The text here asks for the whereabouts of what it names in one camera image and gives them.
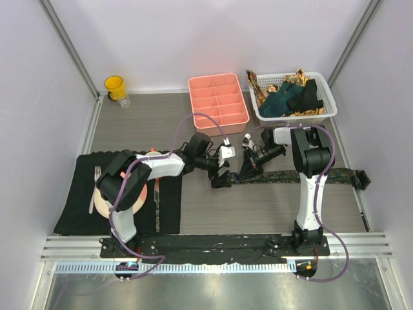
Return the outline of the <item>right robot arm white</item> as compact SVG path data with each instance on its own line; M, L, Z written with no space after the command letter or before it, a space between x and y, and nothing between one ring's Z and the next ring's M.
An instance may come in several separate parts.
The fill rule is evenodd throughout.
M286 154L286 146L291 147L293 164L301 184L299 212L294 221L291 246L297 254L308 254L322 243L320 213L323 187L327 172L335 162L335 146L329 133L321 126L264 129L261 139L265 146L260 148L252 141L250 134L245 134L242 141L243 165L237 179L245 181L262 176L263 165Z

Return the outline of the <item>dark patterned necktie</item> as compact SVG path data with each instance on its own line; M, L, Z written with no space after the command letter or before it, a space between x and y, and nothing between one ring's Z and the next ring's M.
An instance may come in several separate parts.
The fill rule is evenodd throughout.
M363 170L331 168L328 171L327 176L327 184L347 184L360 191L365 191L371 184L370 178ZM244 180L242 180L237 173L231 172L227 180L231 185L260 183L300 183L299 173L295 170L263 172Z

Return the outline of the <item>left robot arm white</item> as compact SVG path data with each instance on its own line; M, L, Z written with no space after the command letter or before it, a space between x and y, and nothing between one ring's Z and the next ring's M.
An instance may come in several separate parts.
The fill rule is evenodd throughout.
M197 132L181 148L164 154L135 154L122 150L96 180L96 188L109 208L112 234L117 238L115 250L125 258L136 253L137 234L133 204L149 180L177 177L198 168L208 172L214 182L222 167L228 167L235 148L227 137L216 152L209 154L212 142L206 134Z

